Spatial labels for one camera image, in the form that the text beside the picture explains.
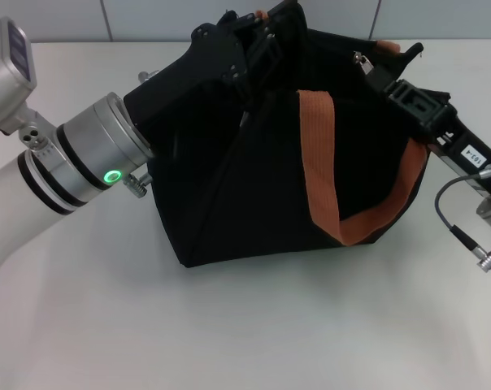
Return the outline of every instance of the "black ring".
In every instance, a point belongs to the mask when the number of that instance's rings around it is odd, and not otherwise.
[[[33,156],[34,165],[39,170],[43,180],[54,190],[54,192],[61,197],[66,203],[75,207],[82,207],[86,205],[86,201],[80,201],[76,197],[72,196],[60,183],[50,174],[49,171],[43,166],[40,160],[36,156]]]
[[[79,156],[76,154],[76,151],[70,145],[70,142],[68,142],[67,135],[63,130],[63,125],[59,126],[58,129],[56,130],[56,136],[58,137],[58,141],[61,144],[63,151],[70,159],[71,163],[74,165],[74,167],[76,167],[79,173],[81,173],[89,183],[91,183],[96,189],[100,189],[102,191],[105,191],[110,188],[110,185],[107,185],[103,183],[100,179],[98,179],[96,175],[92,173],[87,168],[87,166],[81,161]]]
[[[27,167],[27,162],[25,161],[25,152],[18,156],[18,168],[20,169],[20,173],[22,177],[25,179],[25,183],[27,183],[28,187],[33,191],[34,195],[40,198],[40,200],[45,203],[51,210],[55,211],[61,215],[69,215],[72,214],[71,210],[66,210],[62,208],[59,204],[53,201],[41,188],[37,185],[37,182],[34,180],[31,171]]]

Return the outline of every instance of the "white surface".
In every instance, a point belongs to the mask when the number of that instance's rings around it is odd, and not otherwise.
[[[0,170],[0,266],[16,249],[62,217],[34,195],[14,158]]]
[[[0,0],[0,18],[11,17],[35,41],[108,41],[98,0]]]
[[[216,24],[226,10],[268,11],[281,0],[105,0],[116,41],[187,41],[202,23]],[[307,24],[330,33],[368,38],[377,0],[301,0]]]
[[[491,0],[383,0],[374,38],[491,38]]]
[[[450,91],[491,145],[491,41],[425,46],[406,78]],[[59,124],[186,47],[35,45],[29,103]],[[21,149],[0,135],[0,166]],[[491,390],[491,272],[433,210],[453,177],[432,157],[417,200],[376,245],[192,270],[152,196],[116,185],[0,270],[0,388]],[[489,248],[478,195],[446,195],[449,218]]]

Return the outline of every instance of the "white wall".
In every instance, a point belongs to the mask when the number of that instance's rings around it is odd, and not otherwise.
[[[187,41],[201,23],[280,0],[0,0],[32,41]],[[491,0],[300,0],[310,27],[368,38],[491,38]]]

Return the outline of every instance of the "orange strap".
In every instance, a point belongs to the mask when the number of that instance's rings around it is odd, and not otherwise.
[[[298,92],[302,160],[312,221],[343,245],[358,244],[397,218],[424,169],[426,148],[410,139],[388,197],[378,206],[340,221],[334,183],[334,102],[327,92]]]

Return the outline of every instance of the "tabletop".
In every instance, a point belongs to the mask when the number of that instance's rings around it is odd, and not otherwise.
[[[451,92],[491,145],[491,41],[423,43],[404,76]],[[33,45],[28,104],[58,125],[187,47]],[[0,134],[0,167],[23,148]],[[117,184],[1,268],[0,389],[491,389],[491,272],[433,209],[453,177],[432,156],[414,204],[374,245],[194,269],[176,260],[151,194]],[[458,184],[442,207],[491,249],[480,200]]]

